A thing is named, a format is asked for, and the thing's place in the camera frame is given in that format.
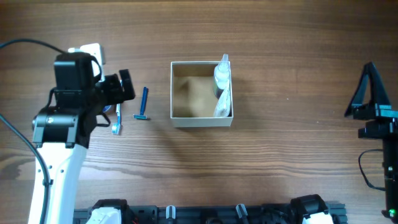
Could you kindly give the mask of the dark spray bottle clear cap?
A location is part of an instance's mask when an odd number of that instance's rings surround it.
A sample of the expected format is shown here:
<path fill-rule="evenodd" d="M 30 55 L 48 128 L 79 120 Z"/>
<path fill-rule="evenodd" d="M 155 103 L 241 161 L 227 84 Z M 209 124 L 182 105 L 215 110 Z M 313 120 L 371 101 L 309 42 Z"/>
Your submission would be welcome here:
<path fill-rule="evenodd" d="M 231 79 L 231 67 L 229 62 L 229 55 L 223 54 L 223 58 L 215 67 L 213 72 L 213 92 L 219 98 L 224 89 L 229 87 L 228 82 Z"/>

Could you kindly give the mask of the white blue round jar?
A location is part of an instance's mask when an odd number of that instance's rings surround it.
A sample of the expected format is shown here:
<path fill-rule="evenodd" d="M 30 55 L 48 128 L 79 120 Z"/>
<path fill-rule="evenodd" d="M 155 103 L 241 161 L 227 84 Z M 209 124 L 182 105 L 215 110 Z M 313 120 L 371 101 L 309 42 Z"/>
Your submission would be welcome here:
<path fill-rule="evenodd" d="M 112 105 L 107 105 L 103 108 L 103 112 L 107 113 L 113 106 Z"/>

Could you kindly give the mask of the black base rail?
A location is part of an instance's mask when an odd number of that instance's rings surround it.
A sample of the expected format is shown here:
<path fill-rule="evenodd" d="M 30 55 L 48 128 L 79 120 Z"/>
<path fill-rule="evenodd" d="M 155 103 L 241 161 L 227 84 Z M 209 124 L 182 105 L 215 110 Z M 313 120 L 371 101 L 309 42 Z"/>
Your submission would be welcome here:
<path fill-rule="evenodd" d="M 92 207 L 76 209 L 73 223 L 302 223 L 320 212 L 330 214 L 334 224 L 348 222 L 344 204 L 308 195 L 290 203 L 226 207 L 129 206 L 125 200 L 99 200 Z"/>

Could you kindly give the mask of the blue disposable razor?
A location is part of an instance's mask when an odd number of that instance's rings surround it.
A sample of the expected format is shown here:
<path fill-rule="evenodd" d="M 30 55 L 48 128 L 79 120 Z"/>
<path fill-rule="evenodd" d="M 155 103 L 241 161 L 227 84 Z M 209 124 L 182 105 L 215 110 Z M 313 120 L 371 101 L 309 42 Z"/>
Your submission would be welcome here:
<path fill-rule="evenodd" d="M 142 93 L 140 113 L 139 114 L 134 114 L 133 115 L 134 119 L 139 119 L 139 120 L 147 120 L 148 119 L 148 117 L 144 114 L 145 110 L 146 110 L 148 92 L 149 92 L 149 89 L 145 86 L 143 88 L 143 93 Z"/>

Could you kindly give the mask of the blue white toothbrush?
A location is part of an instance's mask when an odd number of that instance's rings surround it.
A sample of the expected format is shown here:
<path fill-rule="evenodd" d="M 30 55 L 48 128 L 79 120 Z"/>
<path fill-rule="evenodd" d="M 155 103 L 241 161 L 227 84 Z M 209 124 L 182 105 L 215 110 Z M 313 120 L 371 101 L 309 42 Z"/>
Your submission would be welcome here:
<path fill-rule="evenodd" d="M 121 116 L 121 104 L 120 103 L 116 105 L 115 112 L 116 112 L 116 122 L 112 125 L 111 131 L 114 135 L 120 135 L 121 129 L 122 129 L 122 124 L 121 124 L 122 116 Z"/>

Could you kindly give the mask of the beige open cardboard box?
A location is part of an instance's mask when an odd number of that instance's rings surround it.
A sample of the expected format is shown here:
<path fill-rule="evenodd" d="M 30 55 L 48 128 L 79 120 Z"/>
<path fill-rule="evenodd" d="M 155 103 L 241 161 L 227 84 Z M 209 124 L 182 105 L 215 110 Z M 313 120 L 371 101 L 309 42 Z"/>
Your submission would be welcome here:
<path fill-rule="evenodd" d="M 214 117 L 218 99 L 213 91 L 218 61 L 170 63 L 170 120 L 175 128 L 230 127 L 231 109 L 226 117 Z"/>

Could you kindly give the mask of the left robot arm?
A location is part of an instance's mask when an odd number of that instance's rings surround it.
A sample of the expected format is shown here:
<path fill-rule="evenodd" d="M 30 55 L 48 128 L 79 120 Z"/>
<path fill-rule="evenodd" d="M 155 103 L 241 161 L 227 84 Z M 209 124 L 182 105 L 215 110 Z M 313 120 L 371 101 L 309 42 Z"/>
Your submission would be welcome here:
<path fill-rule="evenodd" d="M 88 53 L 63 53 L 54 62 L 55 104 L 47 103 L 34 118 L 33 140 L 39 153 L 29 223 L 72 223 L 78 178 L 90 144 L 100 126 L 103 108 L 135 97 L 129 71 L 102 76 L 93 73 L 96 58 Z"/>

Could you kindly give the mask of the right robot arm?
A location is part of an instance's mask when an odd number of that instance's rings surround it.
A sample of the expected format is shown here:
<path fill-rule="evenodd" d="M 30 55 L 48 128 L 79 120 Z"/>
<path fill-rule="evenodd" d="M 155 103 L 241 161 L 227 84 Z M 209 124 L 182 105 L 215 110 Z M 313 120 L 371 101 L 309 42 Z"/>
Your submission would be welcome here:
<path fill-rule="evenodd" d="M 397 111 L 394 111 L 376 66 L 364 65 L 358 87 L 345 111 L 345 116 L 366 122 L 358 130 L 363 139 L 381 139 L 386 208 L 384 217 L 397 223 Z"/>

